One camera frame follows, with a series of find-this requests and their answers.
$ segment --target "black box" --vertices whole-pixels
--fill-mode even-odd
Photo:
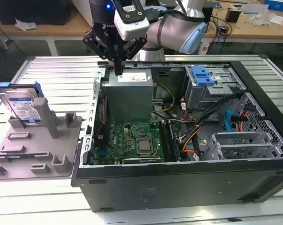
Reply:
[[[240,15],[241,11],[239,10],[232,10],[232,9],[228,9],[227,11],[227,15],[226,15],[226,21],[230,22],[230,23],[236,23],[239,15]]]
[[[0,0],[0,21],[15,24],[64,25],[70,15],[70,0]]]

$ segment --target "cardboard box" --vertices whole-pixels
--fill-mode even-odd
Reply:
[[[265,0],[264,4],[268,4],[268,9],[283,11],[283,0]]]

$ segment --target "table leg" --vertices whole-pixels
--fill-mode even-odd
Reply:
[[[55,45],[55,41],[47,40],[47,44],[48,44],[49,50],[51,51],[52,56],[59,56],[58,50]]]
[[[248,50],[249,53],[253,53],[257,43],[252,44],[251,48]]]
[[[203,38],[201,45],[199,47],[198,55],[206,55],[209,45],[210,45],[210,40]]]
[[[6,40],[0,40],[0,46],[1,46],[2,50],[4,50],[4,51],[9,49],[7,44],[6,44]]]

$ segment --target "side panel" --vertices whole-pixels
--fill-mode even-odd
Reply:
[[[242,171],[77,182],[92,211],[109,211],[260,202],[283,184],[283,176],[274,171]]]

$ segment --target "white paper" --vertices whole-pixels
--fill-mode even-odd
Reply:
[[[34,30],[37,29],[36,24],[33,22],[21,22],[19,20],[16,20],[15,26],[18,27],[19,29],[23,30],[23,31],[27,31],[27,30]]]
[[[269,21],[272,23],[281,24],[281,22],[283,21],[283,16],[275,15]]]

